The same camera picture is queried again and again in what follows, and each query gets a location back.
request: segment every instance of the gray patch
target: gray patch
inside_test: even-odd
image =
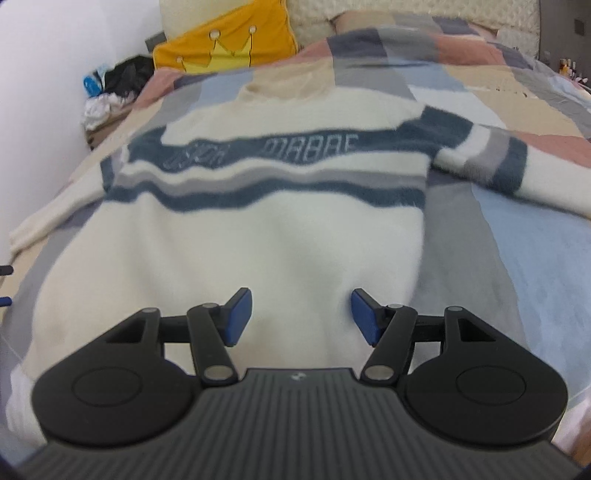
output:
[[[193,110],[201,95],[201,85],[201,82],[187,85],[165,96],[160,110],[131,138],[136,138],[154,128],[165,127]]]
[[[423,176],[347,170],[320,170],[301,174],[273,167],[252,168],[226,180],[190,179],[181,184],[167,183],[151,172],[142,171],[133,176],[119,176],[116,185],[124,189],[131,189],[143,181],[148,181],[157,185],[167,195],[184,196],[191,193],[235,192],[249,185],[269,179],[285,180],[301,184],[323,181],[344,181],[362,187],[376,189],[394,189],[399,187],[416,188],[419,190],[425,189],[425,178]]]
[[[344,87],[367,88],[414,100],[402,75],[380,59],[333,59],[335,84]]]
[[[0,342],[0,365],[2,365],[0,368],[0,423],[2,424],[7,423],[6,404],[12,393],[10,373],[21,363],[17,355],[24,358],[31,345],[33,311],[41,286],[57,258],[99,205],[100,202],[95,202],[78,210],[50,234],[35,263],[23,278],[14,302],[0,325],[0,334],[6,341],[6,344],[4,341]]]
[[[378,27],[378,32],[388,58],[439,63],[439,49],[427,33],[396,27]]]
[[[423,32],[443,33],[431,15],[394,14],[394,22],[397,27],[416,28]]]
[[[482,185],[488,185],[507,157],[510,137],[503,130],[493,129],[485,149],[464,163],[461,175]]]
[[[591,137],[591,113],[580,103],[561,95],[544,78],[531,70],[511,69],[513,76],[533,94],[569,117],[585,138]]]
[[[443,315],[450,305],[461,305],[527,347],[517,294],[469,183],[427,190],[423,259],[410,306]],[[438,347],[417,344],[413,365],[437,355]]]
[[[436,187],[439,185],[451,185],[457,183],[467,183],[468,180],[456,177],[451,173],[443,172],[436,168],[431,168],[427,174],[427,187]]]

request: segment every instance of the black bag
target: black bag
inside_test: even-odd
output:
[[[137,55],[119,63],[105,73],[105,93],[115,93],[126,98],[131,92],[137,97],[154,74],[154,61]]]

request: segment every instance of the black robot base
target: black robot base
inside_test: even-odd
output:
[[[48,439],[26,480],[571,480],[551,443],[567,404],[558,373],[477,318],[381,306],[353,318],[375,347],[350,369],[249,369],[226,351],[252,312],[240,289],[186,315],[145,308],[48,370],[33,408]],[[164,359],[191,346],[196,376]],[[408,373],[417,342],[440,355]]]

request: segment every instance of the white wall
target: white wall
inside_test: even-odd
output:
[[[45,205],[87,155],[84,75],[146,53],[158,0],[0,3],[0,264],[8,232]]]

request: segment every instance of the pink patch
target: pink patch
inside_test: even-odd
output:
[[[506,65],[500,50],[479,37],[432,35],[439,50],[439,63],[446,65]]]
[[[523,132],[514,132],[514,134],[542,152],[569,160],[582,167],[591,168],[591,143],[584,138],[535,135]]]
[[[299,52],[297,55],[290,57],[286,60],[281,60],[267,66],[276,65],[293,65],[297,63],[307,63],[310,60],[318,60],[332,57],[332,52],[326,39],[320,40],[312,45],[308,45],[304,50]]]
[[[157,100],[160,100],[164,95],[172,92],[174,90],[174,82],[183,75],[184,72],[169,67],[157,69],[139,94],[138,99],[134,103],[134,108],[146,108]]]

